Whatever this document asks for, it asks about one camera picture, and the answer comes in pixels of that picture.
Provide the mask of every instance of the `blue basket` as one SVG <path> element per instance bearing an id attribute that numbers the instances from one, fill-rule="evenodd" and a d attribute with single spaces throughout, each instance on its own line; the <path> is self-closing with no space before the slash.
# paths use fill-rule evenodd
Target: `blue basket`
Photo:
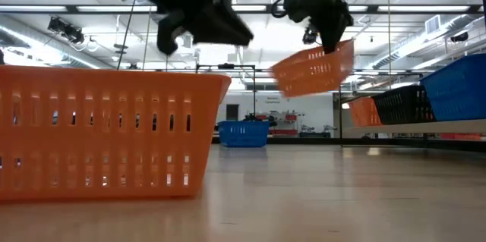
<path id="1" fill-rule="evenodd" d="M 469 55 L 421 79 L 438 121 L 486 118 L 486 54 Z"/>
<path id="2" fill-rule="evenodd" d="M 268 121 L 221 121 L 219 140 L 227 147 L 263 147 L 267 144 Z"/>

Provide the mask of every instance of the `door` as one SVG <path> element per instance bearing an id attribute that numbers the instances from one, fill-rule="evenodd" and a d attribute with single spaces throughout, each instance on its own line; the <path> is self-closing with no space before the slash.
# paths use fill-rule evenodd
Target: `door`
<path id="1" fill-rule="evenodd" d="M 238 121 L 240 105 L 226 105 L 226 120 L 227 121 Z"/>

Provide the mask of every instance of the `orange plastic basket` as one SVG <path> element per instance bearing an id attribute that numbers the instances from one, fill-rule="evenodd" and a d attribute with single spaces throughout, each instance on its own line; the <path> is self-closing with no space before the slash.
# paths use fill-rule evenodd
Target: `orange plastic basket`
<path id="1" fill-rule="evenodd" d="M 362 97 L 349 103 L 352 120 L 355 126 L 377 126 L 382 125 L 377 107 L 371 97 Z"/>
<path id="2" fill-rule="evenodd" d="M 352 39 L 339 42 L 336 51 L 325 55 L 322 47 L 307 49 L 271 67 L 285 97 L 337 90 L 352 71 L 355 47 Z"/>
<path id="3" fill-rule="evenodd" d="M 231 83 L 11 66 L 0 81 L 0 200 L 196 195 Z"/>

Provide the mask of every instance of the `floor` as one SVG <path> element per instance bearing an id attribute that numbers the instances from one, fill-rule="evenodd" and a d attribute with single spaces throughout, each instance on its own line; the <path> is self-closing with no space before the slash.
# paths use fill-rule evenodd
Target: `floor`
<path id="1" fill-rule="evenodd" d="M 213 146 L 196 200 L 0 206 L 2 242 L 484 241 L 486 156 Z"/>

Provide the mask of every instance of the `white wall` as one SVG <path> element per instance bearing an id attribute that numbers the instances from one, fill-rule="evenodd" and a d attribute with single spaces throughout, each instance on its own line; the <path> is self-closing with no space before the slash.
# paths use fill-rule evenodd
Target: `white wall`
<path id="1" fill-rule="evenodd" d="M 246 114 L 253 113 L 253 93 L 228 93 L 219 105 L 216 121 L 226 120 L 226 105 L 239 105 L 239 119 Z M 324 93 L 314 96 L 286 99 L 280 93 L 257 93 L 257 114 L 260 112 L 286 112 L 295 110 L 297 113 L 305 113 L 299 117 L 298 129 L 302 124 L 314 127 L 315 132 L 322 132 L 324 125 L 333 125 L 333 95 Z"/>

